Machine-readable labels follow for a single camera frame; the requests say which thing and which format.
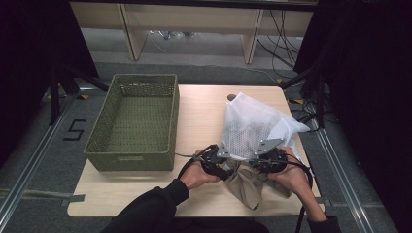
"wooden table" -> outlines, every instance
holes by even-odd
[[[228,94],[243,92],[258,101],[290,114],[283,90],[274,86],[179,85],[180,108],[176,153],[193,154],[211,144],[220,144]],[[306,154],[298,135],[297,150],[306,164]],[[176,156],[171,172],[98,172],[87,161],[74,195],[83,202],[72,202],[70,216],[116,216],[137,196],[154,188],[166,187],[178,176],[188,158]],[[315,196],[319,190],[314,183]],[[234,197],[224,182],[206,183],[190,191],[190,198],[178,206],[176,216],[284,216],[298,215],[301,207],[295,195],[289,199],[265,186],[262,202],[252,211]]]

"black sleeve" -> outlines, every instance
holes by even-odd
[[[327,216],[327,220],[321,222],[315,222],[308,219],[308,223],[312,233],[342,232],[336,216]]]
[[[175,179],[165,188],[155,187],[137,197],[102,232],[162,232],[175,216],[176,206],[188,198],[185,184]]]

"floor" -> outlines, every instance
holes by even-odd
[[[256,47],[253,64],[245,64],[239,35],[194,33],[186,37],[182,33],[173,32],[173,36],[165,40],[159,32],[152,32],[139,60],[131,61],[121,31],[83,29],[83,33],[104,82],[110,81],[113,72],[133,72],[136,67],[143,71],[157,69],[160,73],[173,67],[190,67],[193,72],[205,74],[229,70],[245,82],[250,79],[265,79],[265,84],[270,85],[277,84],[278,79],[287,80],[296,75],[288,65],[278,59],[272,59],[272,55],[260,45]],[[302,38],[289,39],[299,48]],[[259,40],[270,50],[274,49],[275,45],[269,38],[259,36]],[[277,51],[281,57],[293,63],[285,50]],[[200,78],[196,77],[197,79],[208,79],[207,76],[201,78],[201,74],[198,76]],[[209,79],[208,82],[217,82],[213,78]],[[185,81],[189,83],[190,78],[185,77]],[[300,83],[288,89],[287,98],[298,99],[299,88]],[[83,137],[80,141],[68,145],[62,139],[71,136],[66,129],[70,127],[72,119],[87,118],[85,132],[92,127],[89,122],[96,119],[96,112],[104,100],[104,93],[96,93],[92,96],[94,102],[71,100],[72,104],[67,116],[62,120],[61,129],[56,130],[52,143],[47,147],[45,157],[39,161],[36,173],[30,178],[24,195],[15,206],[13,214],[6,219],[8,223],[0,231],[97,232],[110,221],[109,217],[70,217],[66,212],[71,193],[76,187],[76,180],[86,161],[82,156],[86,140]],[[302,117],[302,105],[291,103],[290,107],[294,117]],[[311,105],[307,105],[305,111],[312,111]],[[39,108],[39,114],[33,119],[32,126],[21,140],[20,146],[0,170],[2,202],[5,201],[8,191],[18,182],[25,165],[30,162],[37,146],[42,143],[43,136],[48,133],[49,119],[50,100],[45,98]],[[325,120],[325,131],[303,133],[300,134],[300,138],[317,174],[326,212],[339,217],[343,232],[396,232],[373,187],[361,167],[357,165],[338,121],[333,115],[325,116]],[[317,128],[316,121],[309,121],[308,125],[313,129]],[[342,173],[336,173],[339,169],[333,168],[336,163],[343,170],[343,176]],[[356,217],[358,211],[364,212],[366,218]],[[270,232],[293,232],[297,218],[268,216],[258,217],[256,220],[265,224]],[[307,224],[302,225],[301,232],[309,232]]]

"hand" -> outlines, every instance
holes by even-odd
[[[187,168],[180,180],[186,185],[188,190],[202,186],[205,183],[216,183],[219,177],[209,175],[203,171],[200,161],[193,162]]]
[[[282,148],[285,153],[293,155],[291,148]],[[289,162],[296,162],[296,158],[292,156],[287,156]],[[288,164],[288,166],[279,173],[269,173],[267,174],[269,180],[277,182],[279,185],[284,186],[291,192],[297,195],[299,200],[302,202],[308,218],[312,221],[325,221],[327,220],[325,213],[322,211],[321,206],[315,199],[315,195],[309,186],[308,180],[306,178],[303,170],[297,166]]]

